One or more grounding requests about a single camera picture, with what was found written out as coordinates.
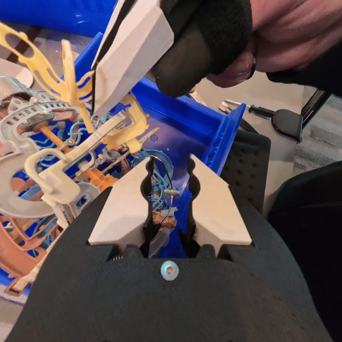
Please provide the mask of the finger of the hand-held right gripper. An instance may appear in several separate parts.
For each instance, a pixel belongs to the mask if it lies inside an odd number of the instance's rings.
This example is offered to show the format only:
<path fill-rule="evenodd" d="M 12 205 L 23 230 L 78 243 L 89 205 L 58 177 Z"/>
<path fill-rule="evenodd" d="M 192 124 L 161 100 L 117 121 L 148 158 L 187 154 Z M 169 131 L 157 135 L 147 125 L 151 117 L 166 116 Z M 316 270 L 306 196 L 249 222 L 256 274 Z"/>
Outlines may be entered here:
<path fill-rule="evenodd" d="M 107 29 L 110 28 L 108 34 L 103 37 L 101 41 L 101 46 L 98 49 L 96 57 L 92 64 L 92 112 L 95 112 L 95 100 L 96 100 L 96 69 L 100 63 L 100 61 L 104 58 L 104 56 L 109 51 L 110 47 L 113 44 L 115 37 L 117 36 L 118 30 L 126 18 L 126 16 L 131 11 L 132 7 L 135 4 L 135 0 L 125 0 L 122 5 L 119 6 L 119 1 L 117 1 L 113 14 L 110 18 L 110 22 L 108 23 Z"/>
<path fill-rule="evenodd" d="M 106 28 L 103 37 L 109 30 Z M 116 106 L 120 96 L 137 84 L 173 42 L 174 32 L 165 16 L 163 1 L 136 1 L 96 69 L 94 114 L 103 116 Z"/>

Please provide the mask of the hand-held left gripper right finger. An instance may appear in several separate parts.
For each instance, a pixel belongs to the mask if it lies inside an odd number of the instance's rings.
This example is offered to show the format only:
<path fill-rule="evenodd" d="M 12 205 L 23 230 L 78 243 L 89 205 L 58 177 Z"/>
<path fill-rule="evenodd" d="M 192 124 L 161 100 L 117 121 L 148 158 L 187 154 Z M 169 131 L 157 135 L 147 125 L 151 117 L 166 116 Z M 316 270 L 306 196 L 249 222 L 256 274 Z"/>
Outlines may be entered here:
<path fill-rule="evenodd" d="M 223 245 L 250 246 L 252 238 L 235 203 L 229 185 L 194 154 L 189 154 L 190 176 L 187 216 L 187 255 L 211 245 L 218 256 Z"/>

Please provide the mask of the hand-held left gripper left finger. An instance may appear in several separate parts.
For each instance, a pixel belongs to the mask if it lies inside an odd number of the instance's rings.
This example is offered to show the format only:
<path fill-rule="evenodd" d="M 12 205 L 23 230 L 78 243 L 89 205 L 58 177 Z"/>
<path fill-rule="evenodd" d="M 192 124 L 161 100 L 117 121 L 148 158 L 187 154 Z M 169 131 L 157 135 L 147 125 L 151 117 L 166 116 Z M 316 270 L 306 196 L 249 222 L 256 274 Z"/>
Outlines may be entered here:
<path fill-rule="evenodd" d="M 128 245 L 146 247 L 154 231 L 152 205 L 152 157 L 146 157 L 113 186 L 88 238 L 90 245 L 109 245 L 109 258 L 123 257 Z"/>

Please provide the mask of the plastic marble maze toy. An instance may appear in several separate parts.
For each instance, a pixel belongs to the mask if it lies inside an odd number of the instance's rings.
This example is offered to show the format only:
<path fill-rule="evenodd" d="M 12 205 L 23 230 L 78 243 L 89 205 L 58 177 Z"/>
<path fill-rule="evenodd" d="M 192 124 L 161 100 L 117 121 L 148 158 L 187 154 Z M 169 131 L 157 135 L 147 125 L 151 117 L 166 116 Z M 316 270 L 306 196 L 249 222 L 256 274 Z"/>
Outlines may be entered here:
<path fill-rule="evenodd" d="M 62 102 L 54 96 L 50 96 L 58 102 Z M 71 109 L 76 109 L 77 113 L 72 114 L 72 118 L 74 119 L 73 123 L 84 124 L 78 107 L 76 105 L 69 106 Z M 111 112 L 101 118 L 91 114 L 90 119 L 94 131 L 110 119 L 114 119 L 115 129 L 120 130 L 129 126 L 132 121 L 129 120 L 125 111 L 130 106 L 130 104 L 124 105 L 119 102 Z M 66 121 L 54 122 L 50 117 L 46 117 L 45 119 L 41 117 L 41 119 L 41 122 L 37 118 L 27 120 L 22 125 L 22 128 L 19 128 L 19 133 L 21 136 L 24 136 L 28 131 L 31 131 L 31 139 L 36 134 L 43 134 L 44 140 L 47 138 L 55 147 L 37 147 L 36 152 L 23 158 L 23 169 L 28 178 L 40 187 L 40 201 L 44 202 L 47 208 L 52 209 L 52 214 L 56 217 L 57 226 L 61 231 L 56 229 L 58 232 L 57 235 L 49 244 L 45 250 L 45 254 L 38 263 L 31 271 L 19 278 L 11 286 L 11 292 L 20 292 L 21 295 L 32 284 L 30 281 L 35 280 L 43 264 L 41 260 L 45 260 L 45 255 L 50 252 L 50 246 L 54 245 L 54 241 L 58 239 L 58 236 L 104 190 L 112 187 L 120 178 L 132 170 L 140 160 L 149 156 L 158 158 L 159 165 L 164 164 L 167 170 L 164 171 L 164 176 L 162 177 L 158 164 L 154 167 L 151 177 L 152 191 L 148 195 L 153 212 L 158 212 L 158 214 L 153 214 L 154 224 L 159 224 L 168 212 L 168 208 L 166 208 L 168 200 L 166 199 L 167 195 L 164 191 L 171 187 L 171 183 L 169 182 L 167 174 L 170 171 L 173 173 L 172 163 L 164 153 L 157 152 L 156 154 L 151 154 L 143 146 L 148 137 L 152 133 L 159 131 L 159 128 L 152 129 L 149 132 L 146 130 L 137 137 L 139 142 L 142 143 L 143 148 L 139 150 L 140 155 L 138 155 L 138 151 L 131 153 L 126 145 L 122 145 L 120 148 L 109 148 L 107 144 L 102 142 L 100 136 L 96 135 L 95 138 L 91 138 L 92 133 L 88 133 L 87 129 L 86 131 L 89 136 L 83 142 L 77 143 L 71 134 L 69 134 L 66 140 L 62 141 L 59 136 L 61 131 L 58 130 L 58 134 L 56 135 L 53 129 L 66 128 Z"/>

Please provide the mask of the yellow plastic track piece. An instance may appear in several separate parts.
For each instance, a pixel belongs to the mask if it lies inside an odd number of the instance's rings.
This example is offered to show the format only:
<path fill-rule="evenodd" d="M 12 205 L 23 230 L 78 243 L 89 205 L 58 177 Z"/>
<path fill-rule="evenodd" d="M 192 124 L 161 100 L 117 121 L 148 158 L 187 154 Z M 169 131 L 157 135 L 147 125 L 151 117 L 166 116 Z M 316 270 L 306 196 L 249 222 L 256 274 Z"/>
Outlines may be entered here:
<path fill-rule="evenodd" d="M 137 137 L 143 134 L 149 125 L 143 109 L 132 92 L 126 91 L 124 92 L 125 96 L 119 98 L 122 104 L 131 105 L 125 111 L 125 114 L 128 115 L 132 123 L 119 130 L 114 128 L 114 119 L 110 119 L 94 131 L 85 103 L 91 100 L 92 104 L 95 104 L 94 91 L 92 90 L 92 86 L 95 84 L 95 72 L 89 71 L 79 81 L 76 81 L 75 64 L 71 44 L 68 40 L 63 39 L 61 41 L 64 72 L 64 79 L 61 79 L 45 55 L 29 41 L 24 32 L 17 32 L 1 23 L 0 33 L 1 45 L 17 55 L 19 62 L 24 63 L 30 69 L 34 78 L 46 92 L 62 102 L 78 107 L 88 132 L 92 133 L 91 138 L 95 138 L 96 135 L 100 136 L 102 142 L 107 144 L 109 148 L 120 148 L 122 145 L 126 145 L 131 153 L 135 153 L 142 148 L 142 143 L 139 142 Z M 33 55 L 26 57 L 11 47 L 7 41 L 8 35 L 16 36 L 28 44 L 33 50 Z"/>

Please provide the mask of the blue tagged storage bin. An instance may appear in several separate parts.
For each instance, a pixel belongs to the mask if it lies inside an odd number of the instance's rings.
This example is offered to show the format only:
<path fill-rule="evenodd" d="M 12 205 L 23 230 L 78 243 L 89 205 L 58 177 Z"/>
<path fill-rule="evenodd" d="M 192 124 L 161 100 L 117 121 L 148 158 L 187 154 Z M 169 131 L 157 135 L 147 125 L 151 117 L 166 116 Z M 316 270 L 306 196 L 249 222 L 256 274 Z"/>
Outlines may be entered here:
<path fill-rule="evenodd" d="M 11 292 L 11 286 L 25 276 L 45 254 L 45 250 L 57 235 L 57 219 L 52 209 L 40 201 L 40 187 L 24 172 L 24 157 L 36 152 L 37 147 L 53 148 L 52 142 L 31 131 L 22 136 L 19 128 L 29 119 L 50 117 L 54 122 L 66 121 L 66 128 L 58 130 L 62 141 L 73 135 L 77 143 L 89 134 L 83 123 L 73 123 L 67 103 L 58 102 L 41 91 L 28 89 L 19 78 L 1 76 L 1 293 L 19 297 L 20 292 Z M 133 88 L 133 94 L 150 115 L 149 128 L 159 128 L 144 143 L 151 154 L 162 152 L 169 158 L 173 173 L 169 172 L 173 186 L 180 195 L 173 199 L 172 207 L 181 206 L 190 200 L 187 174 L 188 154 L 196 155 L 213 172 L 220 174 L 228 156 L 243 107 L 225 116 L 186 96 L 177 99 L 163 95 L 156 85 L 142 78 Z"/>

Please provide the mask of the person's right forearm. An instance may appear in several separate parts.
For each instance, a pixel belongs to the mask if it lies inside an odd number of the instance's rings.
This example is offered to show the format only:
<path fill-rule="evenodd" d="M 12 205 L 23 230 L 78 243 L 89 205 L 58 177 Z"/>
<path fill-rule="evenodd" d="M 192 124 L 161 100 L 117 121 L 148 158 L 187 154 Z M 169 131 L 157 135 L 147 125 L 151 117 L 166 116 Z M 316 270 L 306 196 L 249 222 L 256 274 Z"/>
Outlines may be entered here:
<path fill-rule="evenodd" d="M 276 83 L 310 86 L 342 97 L 342 42 L 301 70 L 289 69 L 267 73 Z"/>

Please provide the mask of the person's right hand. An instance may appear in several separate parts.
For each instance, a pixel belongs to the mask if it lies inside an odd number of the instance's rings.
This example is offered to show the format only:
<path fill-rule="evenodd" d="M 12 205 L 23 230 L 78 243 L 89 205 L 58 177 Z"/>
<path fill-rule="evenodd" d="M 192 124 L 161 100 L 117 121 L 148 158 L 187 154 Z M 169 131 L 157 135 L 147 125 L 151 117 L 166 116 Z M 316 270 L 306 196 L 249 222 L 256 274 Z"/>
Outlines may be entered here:
<path fill-rule="evenodd" d="M 253 39 L 222 74 L 207 75 L 221 88 L 259 72 L 301 70 L 341 42 L 341 1 L 250 1 Z"/>

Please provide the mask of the black perforated wrist pad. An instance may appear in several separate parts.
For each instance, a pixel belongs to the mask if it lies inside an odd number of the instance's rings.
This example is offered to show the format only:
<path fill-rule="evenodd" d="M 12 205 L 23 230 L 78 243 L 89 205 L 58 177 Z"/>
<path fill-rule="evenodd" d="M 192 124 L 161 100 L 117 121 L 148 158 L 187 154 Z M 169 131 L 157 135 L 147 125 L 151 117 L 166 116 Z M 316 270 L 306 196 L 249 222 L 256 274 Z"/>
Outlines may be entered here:
<path fill-rule="evenodd" d="M 238 130 L 220 177 L 233 194 L 263 213 L 271 140 L 265 136 Z"/>

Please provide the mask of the black tweezers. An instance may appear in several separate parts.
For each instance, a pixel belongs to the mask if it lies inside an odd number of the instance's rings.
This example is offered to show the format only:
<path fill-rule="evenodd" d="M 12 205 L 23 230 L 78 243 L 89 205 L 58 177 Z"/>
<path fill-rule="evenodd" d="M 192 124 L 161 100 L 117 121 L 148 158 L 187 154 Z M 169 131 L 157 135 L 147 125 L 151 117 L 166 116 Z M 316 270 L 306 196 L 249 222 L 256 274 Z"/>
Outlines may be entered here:
<path fill-rule="evenodd" d="M 225 114 L 228 114 L 233 111 L 232 108 L 230 108 L 225 102 L 222 102 L 221 105 L 219 105 L 219 110 Z M 247 132 L 259 134 L 246 120 L 243 118 L 241 119 L 241 122 L 239 124 L 239 127 Z"/>

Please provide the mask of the white document stand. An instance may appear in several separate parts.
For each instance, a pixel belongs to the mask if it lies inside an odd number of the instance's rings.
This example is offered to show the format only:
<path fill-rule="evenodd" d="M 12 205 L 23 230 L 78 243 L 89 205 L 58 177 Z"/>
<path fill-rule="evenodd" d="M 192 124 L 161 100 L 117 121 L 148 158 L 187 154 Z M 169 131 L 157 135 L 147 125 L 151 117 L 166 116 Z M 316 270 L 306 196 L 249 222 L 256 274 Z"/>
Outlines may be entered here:
<path fill-rule="evenodd" d="M 34 83 L 33 74 L 29 69 L 3 58 L 0 59 L 0 75 L 15 78 L 26 88 L 31 88 Z"/>

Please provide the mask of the black-handled screwdriver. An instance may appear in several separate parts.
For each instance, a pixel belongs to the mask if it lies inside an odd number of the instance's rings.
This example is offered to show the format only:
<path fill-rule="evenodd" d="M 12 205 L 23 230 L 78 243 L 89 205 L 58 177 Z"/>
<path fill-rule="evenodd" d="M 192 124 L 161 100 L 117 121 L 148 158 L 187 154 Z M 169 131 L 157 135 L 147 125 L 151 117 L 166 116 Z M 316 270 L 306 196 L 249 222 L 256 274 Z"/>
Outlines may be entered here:
<path fill-rule="evenodd" d="M 229 105 L 240 106 L 241 103 L 225 99 L 221 103 L 221 105 L 228 108 Z M 272 118 L 273 115 L 275 114 L 275 111 L 273 111 L 273 110 L 266 109 L 266 108 L 263 108 L 260 106 L 255 106 L 255 105 L 246 105 L 246 110 L 249 113 L 252 113 L 252 114 L 260 116 L 260 117 L 266 117 L 266 118 Z"/>

